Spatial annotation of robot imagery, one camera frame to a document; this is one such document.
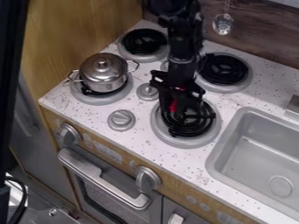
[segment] oven door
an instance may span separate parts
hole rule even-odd
[[[71,172],[82,210],[104,224],[159,224],[162,195],[138,192],[135,180],[79,146],[63,148],[59,161]]]

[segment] pot handle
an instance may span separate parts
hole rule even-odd
[[[73,82],[80,82],[80,81],[83,81],[83,80],[74,80],[73,78],[72,78],[72,75],[74,74],[74,73],[77,73],[77,72],[79,72],[79,70],[78,69],[75,69],[75,70],[72,70],[68,75],[67,75],[67,81],[66,82],[68,82],[68,81],[73,81]]]
[[[138,67],[140,66],[140,64],[139,64],[137,61],[134,61],[134,60],[132,60],[132,59],[127,60],[127,63],[128,63],[128,64],[129,64],[129,63],[132,63],[132,64],[135,64],[135,65],[136,65],[135,68],[133,68],[133,69],[131,69],[131,70],[128,70],[128,73],[133,73],[133,72],[136,71],[136,70],[138,69]]]

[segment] sink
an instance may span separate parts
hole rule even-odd
[[[299,221],[299,126],[242,108],[205,166],[218,181]]]

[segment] wooden panel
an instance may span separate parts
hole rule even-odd
[[[141,17],[138,0],[31,0],[22,72],[35,102]]]
[[[207,39],[284,65],[299,68],[299,9],[267,0],[232,0],[233,32],[220,36],[212,20],[225,0],[201,0]]]
[[[85,129],[82,129],[80,126],[75,125],[71,121],[67,121],[65,118],[53,114],[53,112],[49,111],[46,108],[42,108],[43,113],[45,115],[45,118],[49,124],[49,127],[51,128],[53,133],[59,132],[58,123],[67,122],[70,123],[72,126],[74,126],[81,134],[87,133],[91,139],[89,140],[88,144],[94,144],[94,141],[105,145],[109,149],[119,153],[122,155],[122,163],[119,164],[115,162],[110,157],[107,157],[106,155],[98,152],[95,147],[93,149],[90,149],[86,146],[85,143],[81,143],[80,146],[85,148],[87,151],[90,151],[94,155],[96,155],[99,158],[102,158],[106,161],[108,161],[110,164],[116,166],[117,168],[123,170],[127,174],[134,176],[134,173],[132,172],[132,169],[130,167],[131,161],[135,161],[136,165],[145,165],[155,171],[161,180],[163,181],[163,186],[161,189],[159,189],[159,192],[168,198],[176,201],[178,204],[182,205],[183,207],[186,207],[190,211],[194,212],[195,214],[203,217],[204,219],[210,221],[211,223],[220,223],[217,220],[217,211],[223,212],[225,214],[228,214],[232,217],[234,217],[236,220],[241,221],[242,223],[257,223],[254,220],[251,220],[250,218],[246,217],[245,215],[233,210],[231,207],[224,205],[223,203],[218,202],[217,200],[209,197],[208,195],[198,191],[197,189],[193,188],[191,185],[186,184],[182,179],[176,178],[172,175],[170,175],[168,172],[164,171],[162,168],[158,169],[155,166],[153,166],[150,162],[141,160],[140,158],[126,152],[125,150],[122,150],[121,148],[111,144],[110,142],[104,140],[103,138],[95,135],[94,133],[91,133],[89,131],[86,131]],[[202,203],[205,203],[211,208],[210,212],[203,211],[198,204],[191,204],[186,199],[187,196],[192,196],[197,201],[200,201]]]

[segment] white countertop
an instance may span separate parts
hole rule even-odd
[[[142,21],[135,28],[155,28],[156,24]],[[118,53],[116,44],[111,44],[103,52]],[[299,71],[262,59],[248,53],[206,41],[203,53],[226,52],[238,55],[253,69],[252,84],[237,94],[214,94],[208,92],[205,98],[213,103],[220,112],[222,129],[242,107],[254,107],[274,116],[282,117],[292,95],[299,95]],[[259,221],[271,224],[299,223],[266,206],[256,199],[237,192],[212,178],[205,161],[217,139],[205,147],[195,150],[181,150],[160,141],[150,127],[150,111],[157,101],[142,101],[136,96],[137,87],[150,80],[150,70],[159,69],[161,62],[141,64],[133,73],[134,87],[123,100],[107,106],[90,106],[73,98],[69,83],[61,82],[57,87],[39,100],[39,104],[53,113],[63,116],[82,128],[121,146],[124,150],[149,161],[151,164],[175,175],[189,185],[207,193],[216,200],[229,204],[234,209]],[[126,132],[116,132],[108,127],[108,116],[117,109],[128,109],[136,116],[136,125]]]

